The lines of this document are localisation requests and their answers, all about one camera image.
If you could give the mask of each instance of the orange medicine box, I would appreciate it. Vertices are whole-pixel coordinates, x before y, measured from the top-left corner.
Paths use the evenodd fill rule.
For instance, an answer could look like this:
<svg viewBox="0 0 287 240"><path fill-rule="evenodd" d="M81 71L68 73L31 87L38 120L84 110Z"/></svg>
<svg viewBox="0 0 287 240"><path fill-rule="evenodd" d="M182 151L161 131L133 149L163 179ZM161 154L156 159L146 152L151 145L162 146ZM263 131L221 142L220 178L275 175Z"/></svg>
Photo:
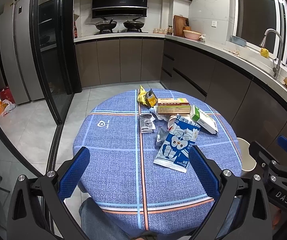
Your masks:
<svg viewBox="0 0 287 240"><path fill-rule="evenodd" d="M158 98L158 114L189 114L190 104L186 98Z"/></svg>

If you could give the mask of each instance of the round table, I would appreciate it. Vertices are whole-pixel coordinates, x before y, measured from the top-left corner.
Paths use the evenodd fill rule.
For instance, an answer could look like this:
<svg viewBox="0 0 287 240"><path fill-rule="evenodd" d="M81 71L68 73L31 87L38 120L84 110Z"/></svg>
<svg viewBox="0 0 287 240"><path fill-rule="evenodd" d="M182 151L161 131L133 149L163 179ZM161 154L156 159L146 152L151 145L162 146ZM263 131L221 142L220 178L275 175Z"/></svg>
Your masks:
<svg viewBox="0 0 287 240"><path fill-rule="evenodd" d="M219 167L241 174L240 148L228 122L211 106L183 93L153 90L157 98L186 98L217 122L218 133L201 128L196 145ZM156 134L141 134L139 114L149 108L136 101L138 90L107 99L87 116L73 144L73 154L85 146L90 163L81 178L85 189L124 231L172 234L198 227L213 199L205 193L191 165L187 173L153 163L159 147ZM167 127L155 120L155 126Z"/></svg>

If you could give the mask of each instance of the wet wipes package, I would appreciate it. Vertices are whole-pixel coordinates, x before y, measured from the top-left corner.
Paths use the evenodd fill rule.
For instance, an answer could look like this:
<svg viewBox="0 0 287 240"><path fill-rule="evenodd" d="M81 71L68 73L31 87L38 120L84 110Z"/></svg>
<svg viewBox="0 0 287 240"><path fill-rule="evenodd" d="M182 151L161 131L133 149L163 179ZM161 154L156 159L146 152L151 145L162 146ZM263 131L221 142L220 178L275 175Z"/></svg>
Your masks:
<svg viewBox="0 0 287 240"><path fill-rule="evenodd" d="M188 152L195 145L200 128L199 124L177 115L153 163L186 173Z"/></svg>

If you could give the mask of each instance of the gray refrigerator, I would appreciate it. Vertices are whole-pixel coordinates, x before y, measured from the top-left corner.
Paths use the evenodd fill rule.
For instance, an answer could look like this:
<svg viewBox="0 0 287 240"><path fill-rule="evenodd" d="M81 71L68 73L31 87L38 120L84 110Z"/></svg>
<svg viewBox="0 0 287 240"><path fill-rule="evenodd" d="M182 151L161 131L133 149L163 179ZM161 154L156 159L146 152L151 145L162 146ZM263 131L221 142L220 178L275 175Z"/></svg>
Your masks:
<svg viewBox="0 0 287 240"><path fill-rule="evenodd" d="M29 0L17 0L0 15L0 52L17 105L44 98L32 57Z"/></svg>

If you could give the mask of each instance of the green and white medicine box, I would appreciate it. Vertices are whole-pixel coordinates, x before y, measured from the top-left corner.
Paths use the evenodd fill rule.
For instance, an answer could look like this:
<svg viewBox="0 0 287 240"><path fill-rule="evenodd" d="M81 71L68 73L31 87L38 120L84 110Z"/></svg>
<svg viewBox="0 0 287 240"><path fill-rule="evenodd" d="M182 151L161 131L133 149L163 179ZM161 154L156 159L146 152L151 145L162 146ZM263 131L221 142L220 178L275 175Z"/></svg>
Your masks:
<svg viewBox="0 0 287 240"><path fill-rule="evenodd" d="M210 133L216 134L218 132L216 121L195 105L191 106L190 118Z"/></svg>

